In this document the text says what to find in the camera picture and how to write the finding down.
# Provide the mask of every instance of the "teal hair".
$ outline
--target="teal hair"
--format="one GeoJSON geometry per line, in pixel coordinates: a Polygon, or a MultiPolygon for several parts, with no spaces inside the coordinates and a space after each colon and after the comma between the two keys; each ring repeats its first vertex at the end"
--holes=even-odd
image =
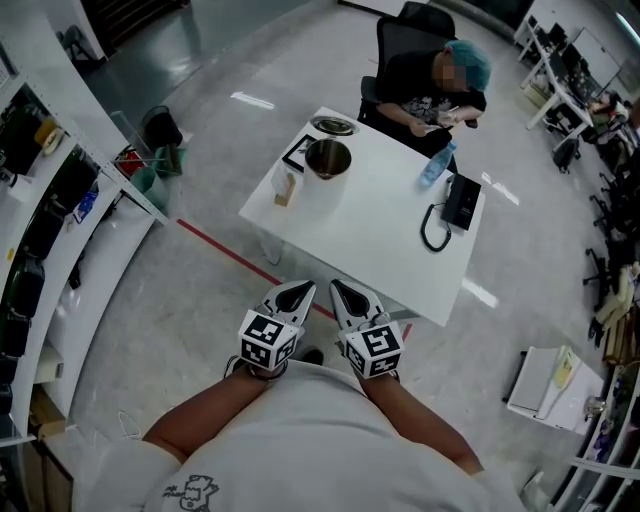
{"type": "Polygon", "coordinates": [[[466,68],[467,85],[484,91],[489,85],[491,63],[489,57],[471,41],[449,41],[446,48],[453,52],[453,65],[466,68]]]}

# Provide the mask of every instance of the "black picture frame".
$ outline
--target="black picture frame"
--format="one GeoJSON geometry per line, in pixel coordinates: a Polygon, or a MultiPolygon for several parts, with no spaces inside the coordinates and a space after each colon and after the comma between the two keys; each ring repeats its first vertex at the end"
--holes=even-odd
{"type": "Polygon", "coordinates": [[[304,173],[304,154],[316,140],[311,135],[305,135],[282,157],[282,161],[300,174],[304,173]]]}

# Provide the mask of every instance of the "white t-shirt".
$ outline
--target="white t-shirt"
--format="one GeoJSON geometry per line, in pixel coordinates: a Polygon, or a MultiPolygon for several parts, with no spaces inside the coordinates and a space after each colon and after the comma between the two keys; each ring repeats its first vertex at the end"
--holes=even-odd
{"type": "Polygon", "coordinates": [[[470,477],[400,437],[355,379],[295,361],[184,465],[143,441],[116,443],[87,505],[91,512],[524,511],[509,482],[487,472],[470,477]]]}

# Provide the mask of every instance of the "bracelet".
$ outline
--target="bracelet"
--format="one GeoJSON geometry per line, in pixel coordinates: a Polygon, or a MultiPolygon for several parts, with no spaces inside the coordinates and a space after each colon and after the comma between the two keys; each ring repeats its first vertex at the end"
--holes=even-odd
{"type": "Polygon", "coordinates": [[[284,364],[282,365],[282,370],[280,370],[277,375],[273,375],[271,377],[264,377],[262,375],[258,375],[256,371],[253,369],[252,364],[245,365],[245,368],[247,369],[247,373],[254,379],[261,380],[262,382],[270,382],[272,380],[276,380],[282,377],[282,374],[287,371],[288,365],[289,365],[289,361],[285,360],[284,364]]]}

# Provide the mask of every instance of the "plastic bottle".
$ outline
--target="plastic bottle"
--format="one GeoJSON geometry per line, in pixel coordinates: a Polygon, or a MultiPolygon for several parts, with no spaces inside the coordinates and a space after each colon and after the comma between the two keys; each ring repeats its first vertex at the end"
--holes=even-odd
{"type": "Polygon", "coordinates": [[[420,173],[420,184],[423,187],[428,188],[433,185],[444,170],[449,167],[451,157],[457,147],[456,141],[452,140],[446,147],[433,155],[433,158],[420,173]]]}

